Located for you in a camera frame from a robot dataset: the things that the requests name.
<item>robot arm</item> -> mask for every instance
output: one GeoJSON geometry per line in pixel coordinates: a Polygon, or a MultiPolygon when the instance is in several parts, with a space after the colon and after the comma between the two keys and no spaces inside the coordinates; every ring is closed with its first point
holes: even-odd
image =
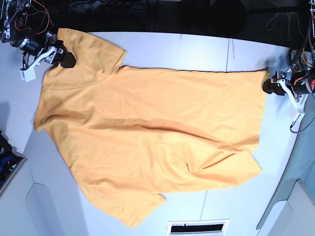
{"type": "Polygon", "coordinates": [[[23,68],[20,69],[22,80],[26,82],[35,79],[35,66],[43,61],[49,64],[60,63],[64,68],[72,68],[76,59],[68,52],[61,40],[53,41],[52,34],[47,30],[36,32],[26,26],[28,12],[32,1],[45,8],[45,16],[49,23],[50,16],[46,7],[36,0],[0,0],[0,39],[2,43],[10,43],[21,49],[23,53],[23,68]],[[34,61],[29,64],[29,57],[34,61]]]}
{"type": "Polygon", "coordinates": [[[262,89],[266,93],[276,95],[288,95],[296,115],[291,128],[297,121],[301,121],[305,115],[304,106],[308,94],[315,92],[315,70],[306,70],[292,73],[288,71],[277,71],[276,74],[264,82],[262,89]]]}

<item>gray floor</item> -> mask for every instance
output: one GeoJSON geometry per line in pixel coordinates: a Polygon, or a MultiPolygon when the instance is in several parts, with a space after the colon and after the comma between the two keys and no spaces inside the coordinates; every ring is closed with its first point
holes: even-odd
{"type": "MultiPolygon", "coordinates": [[[[302,120],[300,129],[306,127],[315,117],[315,100],[309,96],[305,105],[305,117],[302,120]]],[[[278,185],[260,223],[260,229],[265,222],[271,208],[278,201],[287,200],[296,181],[301,180],[307,191],[315,199],[315,121],[303,132],[298,134],[292,154],[278,185]]]]}

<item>white mounting bracket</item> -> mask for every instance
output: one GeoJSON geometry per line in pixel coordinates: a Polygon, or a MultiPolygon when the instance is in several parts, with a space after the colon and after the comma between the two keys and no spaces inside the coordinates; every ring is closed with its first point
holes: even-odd
{"type": "Polygon", "coordinates": [[[25,80],[26,82],[31,81],[36,79],[36,74],[35,74],[35,66],[39,66],[41,62],[46,58],[49,57],[52,53],[56,52],[57,48],[54,46],[49,46],[48,51],[39,55],[30,66],[27,68],[21,68],[20,69],[20,74],[22,80],[25,80]]]}
{"type": "Polygon", "coordinates": [[[305,112],[304,112],[304,106],[305,106],[305,102],[306,99],[308,97],[307,94],[302,95],[302,97],[299,99],[299,101],[297,102],[291,92],[291,90],[286,86],[286,80],[285,79],[278,79],[277,83],[280,84],[280,86],[282,87],[282,89],[286,92],[286,94],[289,96],[289,99],[291,101],[291,103],[293,104],[294,109],[296,110],[296,115],[295,115],[295,119],[294,119],[294,123],[299,121],[301,122],[305,112]]]}

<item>vent grate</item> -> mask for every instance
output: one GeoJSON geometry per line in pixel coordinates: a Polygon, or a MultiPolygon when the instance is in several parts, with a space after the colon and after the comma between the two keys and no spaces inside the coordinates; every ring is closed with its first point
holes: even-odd
{"type": "Polygon", "coordinates": [[[229,220],[168,222],[167,236],[223,235],[229,220]]]}

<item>orange t-shirt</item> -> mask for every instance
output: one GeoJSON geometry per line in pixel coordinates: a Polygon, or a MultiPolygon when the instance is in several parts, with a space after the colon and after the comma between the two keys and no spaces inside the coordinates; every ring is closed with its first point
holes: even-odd
{"type": "Polygon", "coordinates": [[[252,158],[267,71],[214,73],[120,67],[125,51],[71,29],[77,59],[43,81],[34,126],[56,143],[91,203],[135,227],[159,193],[237,186],[261,173],[252,158]]]}

